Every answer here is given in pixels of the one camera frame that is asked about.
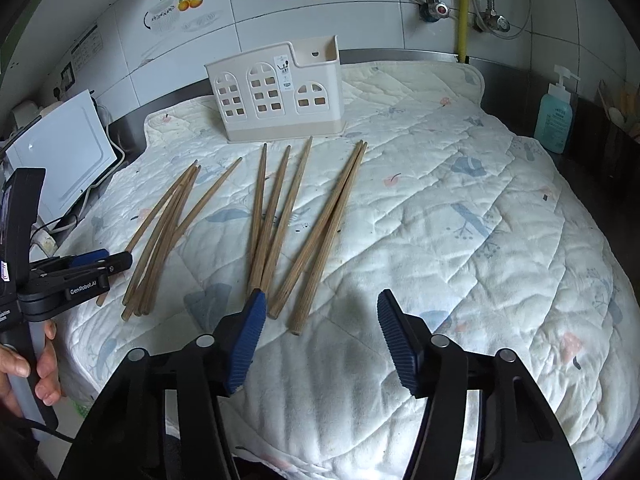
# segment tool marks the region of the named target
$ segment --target tiled wall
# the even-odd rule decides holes
[[[578,94],[595,102],[600,80],[616,95],[625,82],[638,88],[640,50],[608,0],[532,0],[532,31],[534,72],[556,80],[554,65],[563,65],[580,76]]]
[[[459,7],[459,0],[443,1]],[[95,89],[116,120],[206,78],[205,63],[277,41],[337,34],[341,48],[456,49],[457,10],[453,18],[427,24],[413,0],[202,0],[172,10],[177,4],[117,1],[97,20],[103,49],[76,73],[68,95]],[[553,65],[564,64],[580,73],[578,91],[589,98],[601,78],[638,84],[640,52],[606,0],[532,0],[530,20],[529,0],[496,0],[496,6],[510,20],[510,34],[525,30],[505,41],[470,28],[470,56],[532,68],[551,79]],[[52,101],[69,60],[70,51],[51,71],[42,104]]]

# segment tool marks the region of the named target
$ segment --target yellow pipe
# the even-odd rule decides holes
[[[458,62],[466,63],[466,28],[469,12],[469,0],[460,0],[460,18],[458,20]]]

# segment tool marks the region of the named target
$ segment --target wooden chopstick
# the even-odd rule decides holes
[[[146,287],[143,289],[142,300],[140,301],[140,311],[143,316],[148,316],[154,303],[156,302],[156,296],[158,295],[158,280],[162,276],[164,264],[169,255],[169,252],[171,252],[171,249],[174,248],[174,246],[171,244],[171,241],[174,236],[175,230],[178,227],[180,215],[182,214],[182,210],[184,209],[184,204],[185,202],[187,202],[187,198],[191,193],[191,189],[193,189],[193,184],[196,181],[196,177],[198,176],[199,171],[200,167],[198,166],[196,171],[191,172],[191,175],[184,186],[182,196],[180,197],[178,205],[175,208],[174,215],[167,222],[164,228],[164,232],[162,233],[162,236],[158,239],[158,243],[156,244],[156,252],[158,255],[154,258],[153,264],[150,264],[149,269],[147,270],[147,273],[150,275],[150,277],[146,284]]]
[[[306,237],[305,244],[300,250],[300,253],[298,254],[298,257],[296,258],[296,261],[294,262],[293,266],[291,267],[291,270],[289,271],[289,275],[286,277],[285,281],[280,286],[280,290],[278,291],[274,300],[271,301],[268,314],[269,314],[269,317],[271,317],[272,319],[277,319],[277,317],[280,315],[280,312],[284,308],[285,304],[287,303],[287,300],[289,299],[289,296],[291,295],[291,291],[293,290],[293,287],[296,286],[296,282],[298,281],[298,278],[300,277],[302,270],[305,268],[306,263],[309,261],[309,258],[311,257],[311,254],[317,247],[318,239],[322,234],[322,231],[324,231],[324,228],[326,227],[326,224],[329,221],[329,217],[331,216],[331,213],[334,211],[335,204],[338,202],[338,198],[340,197],[342,188],[344,187],[344,184],[347,181],[349,174],[351,173],[351,168],[353,167],[353,163],[355,162],[356,157],[360,153],[361,146],[362,146],[362,141],[360,140],[356,144],[356,147],[354,148],[353,153],[351,153],[349,160],[344,165],[344,169],[340,174],[340,178],[338,179],[338,182],[335,184],[334,190],[329,196],[329,200],[327,200],[326,204],[324,205],[324,209],[320,213],[320,216],[318,217],[316,224],[313,226],[313,228],[311,229],[311,232]]]
[[[171,217],[171,214],[174,211],[174,208],[177,206],[177,203],[180,200],[180,196],[182,194],[181,192],[184,189],[184,185],[185,185],[185,182],[180,183],[180,185],[178,185],[177,189],[175,190],[174,195],[171,197],[171,200],[169,200],[169,203],[164,209],[164,212],[162,213],[162,215],[160,216],[158,223],[156,224],[156,227],[154,227],[154,230],[151,233],[149,240],[146,242],[145,249],[142,251],[142,255],[138,260],[136,269],[133,271],[133,275],[129,280],[129,285],[127,285],[127,290],[124,293],[124,298],[122,298],[122,304],[126,307],[122,311],[122,319],[124,321],[128,320],[129,317],[131,317],[131,314],[133,314],[133,311],[136,308],[136,302],[132,300],[134,298],[136,289],[138,288],[138,283],[140,282],[140,279],[143,277],[143,274],[146,269],[146,264],[149,261],[149,257],[153,253],[153,250],[154,250],[154,247],[156,246],[156,242],[158,241],[158,238],[160,237],[160,235],[162,234],[162,231],[164,230],[166,222]]]
[[[260,165],[258,166],[258,179],[255,184],[254,213],[251,218],[251,235],[249,245],[249,269],[254,260],[255,248],[258,246],[258,236],[262,225],[262,201],[264,199],[264,177],[267,169],[267,143],[262,146]]]
[[[229,166],[225,171],[225,173],[220,175],[220,178],[216,181],[216,183],[213,186],[211,186],[209,189],[207,189],[207,192],[203,195],[203,197],[200,200],[198,200],[198,203],[195,206],[193,206],[193,209],[189,211],[189,214],[186,216],[186,218],[175,230],[174,237],[172,238],[172,241],[171,241],[171,247],[175,247],[180,237],[183,234],[185,234],[185,232],[187,231],[191,222],[193,222],[196,216],[198,216],[198,213],[202,211],[204,206],[207,205],[207,202],[209,201],[209,199],[220,188],[220,186],[222,186],[222,184],[227,179],[227,177],[238,166],[238,164],[240,164],[241,160],[242,160],[242,157],[238,158],[238,160],[236,160],[231,166]]]
[[[280,191],[282,190],[282,182],[284,181],[284,173],[287,169],[290,151],[291,146],[287,146],[287,149],[284,151],[284,155],[282,156],[282,160],[280,161],[280,166],[278,167],[276,180],[273,184],[271,196],[269,197],[269,204],[267,205],[267,213],[264,216],[264,222],[262,223],[262,229],[260,230],[258,246],[255,248],[254,260],[252,262],[251,273],[249,275],[249,287],[247,294],[251,294],[254,288],[260,288],[262,272],[264,270],[264,261],[267,256],[269,241],[271,240],[271,231],[273,230],[273,218],[276,214],[278,200],[280,199]]]
[[[140,238],[142,238],[142,235],[145,233],[146,229],[151,225],[151,222],[154,220],[156,215],[160,212],[160,210],[162,209],[162,206],[165,204],[165,202],[167,200],[169,200],[171,195],[174,194],[174,191],[176,190],[178,185],[182,181],[184,181],[185,177],[187,176],[187,173],[189,173],[189,170],[191,168],[194,168],[197,163],[198,163],[198,161],[194,160],[193,164],[191,164],[186,170],[184,170],[184,172],[181,174],[181,176],[179,176],[178,179],[173,184],[171,184],[171,187],[169,189],[167,189],[166,193],[158,201],[156,206],[151,210],[151,213],[149,213],[146,216],[145,221],[142,222],[142,224],[140,225],[138,230],[131,237],[131,240],[127,244],[127,247],[125,247],[125,249],[124,249],[127,253],[130,253],[136,247],[136,244],[140,241]],[[107,299],[108,295],[109,295],[109,291],[102,293],[100,296],[98,296],[98,299],[95,300],[95,303],[98,306],[103,306],[104,301]]]
[[[271,245],[271,250],[269,252],[269,256],[267,257],[267,262],[264,264],[262,281],[260,282],[260,290],[263,291],[265,294],[267,294],[269,291],[271,280],[273,279],[273,273],[278,263],[278,257],[280,256],[280,249],[282,248],[284,236],[287,231],[287,227],[289,225],[289,219],[291,218],[293,205],[296,201],[296,197],[298,196],[298,190],[300,189],[300,182],[302,182],[302,175],[305,173],[306,160],[309,156],[309,152],[311,151],[312,142],[313,142],[313,137],[309,137],[309,140],[306,142],[305,149],[302,152],[302,156],[300,157],[300,163],[298,164],[296,174],[293,177],[293,182],[291,183],[291,188],[289,189],[287,200],[284,203],[284,208],[282,208],[280,221],[278,222],[278,229],[276,230],[276,234],[273,237],[273,244]]]
[[[356,175],[358,173],[358,170],[360,169],[360,162],[362,161],[362,157],[364,156],[364,152],[366,149],[367,143],[365,142],[360,147],[360,152],[358,153],[356,161],[353,165],[353,169],[349,174],[347,182],[344,184],[344,189],[340,194],[340,199],[338,200],[338,203],[335,206],[335,210],[332,213],[329,227],[327,228],[327,232],[320,247],[320,252],[318,253],[316,262],[314,263],[313,269],[311,270],[309,280],[306,283],[305,291],[302,294],[302,298],[294,309],[293,314],[289,318],[289,329],[295,335],[300,335],[302,333],[302,329],[304,328],[306,323],[306,318],[309,315],[309,311],[311,311],[311,304],[313,303],[316,291],[318,290],[320,278],[322,278],[322,272],[324,271],[324,266],[326,265],[326,260],[329,256],[331,245],[334,242],[335,234],[338,231],[338,225],[340,225],[340,222],[342,221],[342,216],[344,215],[344,210],[346,208],[347,201],[349,200],[349,195],[351,193],[351,189],[353,188],[353,183],[356,180]]]

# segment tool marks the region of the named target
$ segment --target basket base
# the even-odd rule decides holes
[[[288,124],[286,126],[268,126],[227,132],[229,142],[263,142],[270,140],[305,139],[306,137],[329,137],[340,135],[346,122],[324,121],[322,123]]]

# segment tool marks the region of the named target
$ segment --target soap dispenser bottle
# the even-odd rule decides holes
[[[556,65],[554,72],[559,74],[560,81],[550,84],[549,92],[540,101],[536,132],[533,136],[550,152],[562,153],[574,118],[574,111],[570,105],[571,94],[564,88],[564,79],[573,77],[580,81],[580,78],[564,66]]]

